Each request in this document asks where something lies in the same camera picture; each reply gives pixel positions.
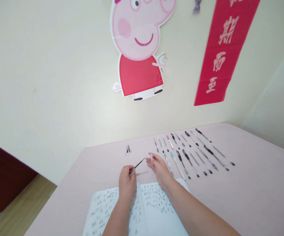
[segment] table surface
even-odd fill
[[[205,176],[199,171],[200,178],[197,178],[189,161],[181,153],[191,176],[191,180],[186,179],[191,194],[242,235],[284,235],[284,149],[227,123],[198,129],[236,166],[232,166],[217,151],[211,149],[230,169],[226,171],[197,140],[219,171],[207,163],[213,174],[207,171],[208,176]],[[177,132],[178,135],[180,133],[188,141],[183,142],[192,146],[186,149],[195,154],[194,150],[197,148],[194,142],[185,135],[184,130]],[[197,135],[208,143],[199,133]],[[154,137],[160,156],[164,158],[158,138],[165,137],[171,151],[166,134]],[[127,145],[132,150],[130,155],[125,155]],[[174,160],[166,148],[163,148],[175,177],[181,178]],[[25,235],[82,235],[92,194],[117,187],[122,166],[136,165],[144,157],[148,157],[150,151],[157,153],[153,136],[86,148]],[[136,173],[141,184],[156,182],[155,174],[145,162],[137,167]]]

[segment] open notebook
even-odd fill
[[[177,181],[189,191],[183,179]],[[91,201],[83,236],[101,236],[119,196],[118,188],[96,192]],[[130,207],[129,235],[188,235],[158,182],[140,185]]]

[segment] row of pens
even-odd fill
[[[199,134],[201,134],[208,142],[212,143],[212,141],[210,141],[201,131],[199,131],[198,129],[195,129],[195,130],[196,130]],[[229,171],[229,169],[226,167],[226,165],[225,165],[221,160],[219,160],[219,159],[215,156],[215,154],[205,145],[205,143],[204,143],[194,132],[192,132],[192,131],[190,130],[190,133],[192,133],[192,134],[202,143],[203,147],[204,147],[212,156],[214,156],[214,157],[216,158],[216,160],[217,160],[227,171]],[[200,148],[199,144],[198,144],[195,140],[192,139],[192,136],[191,136],[187,131],[185,131],[185,134],[186,134],[189,138],[191,138],[191,140],[197,145],[199,152],[201,152],[201,154],[208,160],[208,162],[211,164],[211,166],[212,166],[214,169],[218,170],[218,169],[217,169],[217,166],[213,163],[213,161],[211,161],[211,160],[207,157],[207,155],[202,151],[202,149]],[[180,135],[181,135],[181,137],[183,138],[183,140],[185,140],[185,142],[188,144],[188,142],[187,142],[187,140],[185,139],[185,137],[184,137],[182,134],[180,134]],[[180,144],[181,144],[183,147],[186,147],[185,143],[183,143],[183,140],[181,140],[180,137],[179,137],[176,133],[175,133],[175,136],[176,136],[177,139],[179,140],[178,143],[176,142],[175,136],[174,136],[172,133],[171,133],[171,136],[172,136],[173,140],[175,141],[175,144],[176,144],[176,146],[177,146],[177,148],[178,148],[179,150],[180,150],[180,147],[179,147],[179,145],[178,145],[179,142],[180,142]],[[171,140],[170,140],[170,137],[169,137],[168,135],[167,135],[166,137],[167,137],[167,139],[168,139],[169,145],[170,145],[170,147],[172,148],[172,150],[175,150],[175,148],[174,148],[174,146],[173,146],[173,144],[172,144],[172,142],[171,142]],[[157,152],[159,153],[156,140],[155,140],[155,138],[153,138],[153,139],[154,139],[154,142],[155,142],[156,150],[157,150]],[[161,143],[161,139],[159,138],[158,140],[159,140],[159,143],[160,143],[160,145],[161,145],[161,147],[162,147],[162,149],[163,149],[163,146],[162,146],[162,143]],[[166,145],[166,142],[165,142],[165,139],[164,139],[164,138],[163,138],[163,141],[164,141],[165,146],[166,146],[166,148],[167,148],[167,152],[170,152],[170,151],[168,150],[168,147],[167,147],[167,145]],[[213,145],[212,145],[212,147],[213,147],[217,152],[219,152],[227,161],[229,161],[233,166],[235,165],[234,162],[232,162],[229,158],[227,158],[225,155],[223,155],[216,147],[214,147]],[[169,170],[170,170],[170,172],[171,172],[171,175],[173,176],[173,178],[175,178],[175,177],[174,177],[174,174],[173,174],[173,172],[172,172],[172,168],[171,168],[171,166],[170,166],[170,164],[169,164],[169,161],[168,161],[168,159],[167,159],[167,156],[166,156],[166,153],[165,153],[164,149],[163,149],[162,151],[163,151],[163,153],[164,153],[164,157],[165,157],[166,162],[167,162],[167,164],[168,164],[168,168],[169,168]],[[197,162],[197,160],[196,160],[195,157],[192,155],[192,153],[191,153],[189,150],[187,150],[187,151],[188,151],[188,153],[192,156],[192,158],[194,159],[194,161],[198,164],[198,166],[199,166],[199,168],[202,170],[202,172],[203,172],[205,175],[208,175],[208,174],[204,171],[204,169],[200,166],[200,164]],[[183,154],[185,155],[185,157],[188,159],[188,161],[190,162],[190,164],[191,164],[191,166],[192,166],[194,172],[196,173],[197,177],[200,177],[200,175],[198,174],[198,171],[197,171],[196,168],[192,165],[192,162],[191,162],[191,160],[190,160],[190,158],[189,158],[187,152],[186,152],[184,149],[182,150],[182,152],[183,152]],[[172,151],[171,151],[170,153],[171,153],[172,158],[174,159],[174,161],[175,161],[175,163],[176,163],[176,165],[177,165],[177,168],[178,168],[178,170],[179,170],[179,172],[180,172],[182,178],[183,178],[184,180],[186,180],[184,174],[182,173],[182,171],[181,171],[181,169],[180,169],[180,167],[179,167],[179,165],[178,165],[178,163],[177,163],[177,161],[176,161],[176,158],[175,158],[175,156],[174,156],[174,153],[173,153]],[[179,151],[176,150],[176,153],[177,153],[177,155],[178,155],[178,157],[179,157],[179,160],[181,161],[181,163],[182,163],[182,165],[183,165],[183,167],[184,167],[184,169],[185,169],[185,172],[186,172],[188,178],[191,179],[191,177],[190,177],[190,175],[189,175],[189,172],[187,171],[187,169],[186,169],[184,163],[182,162],[182,158],[181,158],[181,155],[180,155]],[[202,161],[202,163],[205,165],[205,167],[207,168],[207,170],[212,174],[213,172],[210,170],[210,168],[207,166],[207,164],[204,162],[204,160],[201,158],[201,156],[199,155],[199,153],[198,153],[196,150],[195,150],[195,153],[196,153],[196,155],[199,157],[199,159]]]

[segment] pig's smile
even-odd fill
[[[145,44],[140,43],[136,38],[134,38],[134,39],[135,39],[135,41],[136,41],[136,43],[137,43],[138,45],[140,45],[140,46],[147,46],[147,45],[149,45],[149,44],[152,42],[153,36],[154,36],[154,34],[152,34],[151,40],[150,40],[149,42],[145,43]]]

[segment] wooden floor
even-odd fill
[[[0,213],[0,235],[24,235],[56,187],[43,176],[36,176],[14,201]]]

